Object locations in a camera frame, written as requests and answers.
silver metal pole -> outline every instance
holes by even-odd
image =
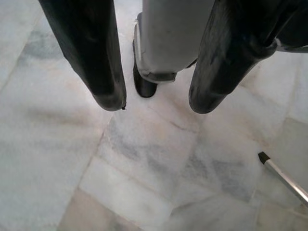
[[[303,204],[308,207],[308,193],[300,187],[293,179],[288,177],[264,152],[258,154],[260,161],[273,172],[287,188],[297,196]]]

metal rod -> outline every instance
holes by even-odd
[[[308,193],[287,176],[264,152],[259,153],[260,161],[273,172],[287,188],[308,207]]]

black tip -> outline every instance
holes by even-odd
[[[269,156],[266,155],[264,152],[261,152],[258,155],[259,155],[259,159],[260,159],[262,164],[264,164],[267,160],[270,159]]]

marble floor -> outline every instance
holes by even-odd
[[[193,69],[135,92],[140,0],[115,0],[128,100],[101,109],[37,0],[0,1],[0,231],[307,231],[308,209],[260,163],[308,190],[308,54],[276,52],[212,113]]]

